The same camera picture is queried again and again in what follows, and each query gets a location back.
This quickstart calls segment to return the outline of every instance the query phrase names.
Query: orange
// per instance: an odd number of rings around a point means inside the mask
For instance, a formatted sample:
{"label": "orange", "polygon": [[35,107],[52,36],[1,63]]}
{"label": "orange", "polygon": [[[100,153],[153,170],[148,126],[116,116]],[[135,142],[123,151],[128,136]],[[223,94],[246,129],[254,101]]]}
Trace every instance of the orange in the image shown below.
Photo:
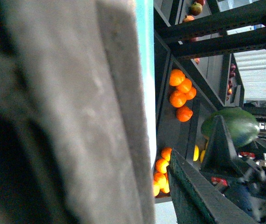
{"label": "orange", "polygon": [[185,96],[184,93],[182,93],[182,92],[180,92],[178,90],[175,90],[170,95],[169,101],[170,101],[172,106],[181,107],[181,106],[183,106],[186,103],[187,97]]}
{"label": "orange", "polygon": [[185,80],[185,74],[179,69],[173,69],[170,74],[169,85],[177,86]]}
{"label": "orange", "polygon": [[162,174],[165,174],[167,172],[167,166],[169,163],[165,159],[159,159],[156,161],[156,170],[157,172],[160,172]]}
{"label": "orange", "polygon": [[176,87],[177,90],[181,91],[182,93],[187,93],[192,88],[192,82],[188,78],[186,78],[180,85]]}
{"label": "orange", "polygon": [[166,177],[164,174],[157,172],[153,175],[153,179],[158,183],[160,188],[164,188],[166,185]]}
{"label": "orange", "polygon": [[193,111],[187,106],[179,107],[176,111],[176,117],[181,122],[188,121],[193,116]]}
{"label": "orange", "polygon": [[196,94],[197,94],[197,90],[194,87],[192,87],[190,89],[190,91],[188,91],[185,94],[185,96],[186,96],[187,100],[190,100],[190,99],[193,99],[196,96]]}
{"label": "orange", "polygon": [[153,181],[153,196],[157,196],[160,193],[160,185],[158,182]]}
{"label": "orange", "polygon": [[169,162],[171,151],[172,151],[172,148],[170,148],[170,147],[163,148],[162,152],[161,152],[161,157]]}
{"label": "orange", "polygon": [[168,180],[166,181],[165,187],[162,188],[161,191],[165,194],[168,194],[170,192]]}

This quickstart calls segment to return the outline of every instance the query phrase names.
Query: red fruit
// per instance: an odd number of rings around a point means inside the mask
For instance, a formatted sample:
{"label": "red fruit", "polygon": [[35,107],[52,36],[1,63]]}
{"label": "red fruit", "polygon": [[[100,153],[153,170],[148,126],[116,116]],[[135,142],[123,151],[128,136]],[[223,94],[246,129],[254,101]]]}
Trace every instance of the red fruit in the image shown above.
{"label": "red fruit", "polygon": [[230,74],[229,74],[229,77],[230,78],[235,77],[235,72],[234,71],[231,71]]}
{"label": "red fruit", "polygon": [[228,89],[227,95],[231,95],[232,94],[232,89]]}
{"label": "red fruit", "polygon": [[195,18],[191,15],[185,15],[185,18],[183,19],[183,22],[189,22],[194,20]]}
{"label": "red fruit", "polygon": [[200,58],[195,58],[194,61],[196,62],[196,64],[199,64],[200,63]]}
{"label": "red fruit", "polygon": [[202,5],[196,1],[191,5],[190,13],[192,15],[199,15],[202,12]]}
{"label": "red fruit", "polygon": [[234,71],[235,69],[236,69],[236,65],[232,63],[230,65],[230,71]]}
{"label": "red fruit", "polygon": [[196,2],[198,2],[198,3],[201,4],[202,6],[205,5],[205,0],[196,0]]}

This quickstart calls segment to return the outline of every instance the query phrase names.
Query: avocado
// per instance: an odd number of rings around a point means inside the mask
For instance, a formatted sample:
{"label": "avocado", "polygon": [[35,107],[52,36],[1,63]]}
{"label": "avocado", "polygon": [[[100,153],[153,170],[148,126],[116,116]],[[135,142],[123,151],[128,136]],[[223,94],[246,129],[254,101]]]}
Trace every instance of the avocado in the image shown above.
{"label": "avocado", "polygon": [[235,147],[245,146],[257,138],[259,126],[255,117],[239,107],[233,107],[214,112],[203,122],[201,133],[207,140],[213,131],[213,119],[217,115],[223,116]]}

